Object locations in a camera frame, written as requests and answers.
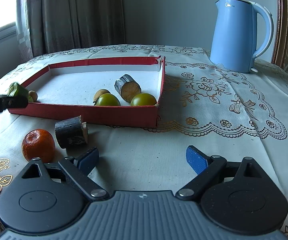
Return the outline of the sheer white curtain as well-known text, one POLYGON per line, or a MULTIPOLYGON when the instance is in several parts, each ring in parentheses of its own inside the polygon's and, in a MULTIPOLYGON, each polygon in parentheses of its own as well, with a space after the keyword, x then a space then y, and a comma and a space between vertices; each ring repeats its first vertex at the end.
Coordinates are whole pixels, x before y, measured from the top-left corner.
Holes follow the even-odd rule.
POLYGON ((16 33, 19 53, 23 62, 34 57, 31 44, 28 0, 16 0, 16 33))

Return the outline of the light blue electric kettle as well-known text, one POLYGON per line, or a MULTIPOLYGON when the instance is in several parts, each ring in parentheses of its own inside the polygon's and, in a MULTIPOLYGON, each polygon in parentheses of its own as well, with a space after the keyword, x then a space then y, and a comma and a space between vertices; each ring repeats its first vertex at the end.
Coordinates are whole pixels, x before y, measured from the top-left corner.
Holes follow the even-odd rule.
POLYGON ((210 61, 240 73, 256 72, 254 61, 269 48, 273 38, 272 14, 259 3, 247 0, 216 1, 218 15, 210 61), (257 16, 265 21, 264 42, 257 48, 257 16))

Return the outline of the dark sugarcane piece large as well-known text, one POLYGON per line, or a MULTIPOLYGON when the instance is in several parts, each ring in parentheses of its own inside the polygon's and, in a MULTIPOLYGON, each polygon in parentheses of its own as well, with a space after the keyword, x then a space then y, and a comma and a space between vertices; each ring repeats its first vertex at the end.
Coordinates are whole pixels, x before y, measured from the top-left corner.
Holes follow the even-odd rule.
POLYGON ((55 123, 55 136, 60 148, 83 147, 88 144, 88 126, 82 116, 55 123))

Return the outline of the red shallow cardboard box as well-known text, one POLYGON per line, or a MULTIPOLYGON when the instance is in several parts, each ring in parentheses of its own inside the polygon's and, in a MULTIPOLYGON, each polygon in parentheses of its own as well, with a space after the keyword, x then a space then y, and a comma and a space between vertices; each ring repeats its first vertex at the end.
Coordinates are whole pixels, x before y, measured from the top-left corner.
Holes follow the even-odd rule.
POLYGON ((91 124, 155 128, 164 88, 163 56, 127 56, 49 63, 21 85, 37 101, 10 113, 91 124))

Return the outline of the dark brown curtain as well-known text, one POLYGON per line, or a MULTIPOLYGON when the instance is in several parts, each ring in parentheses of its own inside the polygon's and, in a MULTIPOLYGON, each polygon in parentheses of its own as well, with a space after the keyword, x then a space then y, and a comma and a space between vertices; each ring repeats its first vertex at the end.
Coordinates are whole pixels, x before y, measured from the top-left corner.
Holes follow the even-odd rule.
POLYGON ((125 42, 122 0, 28 0, 34 57, 125 42))

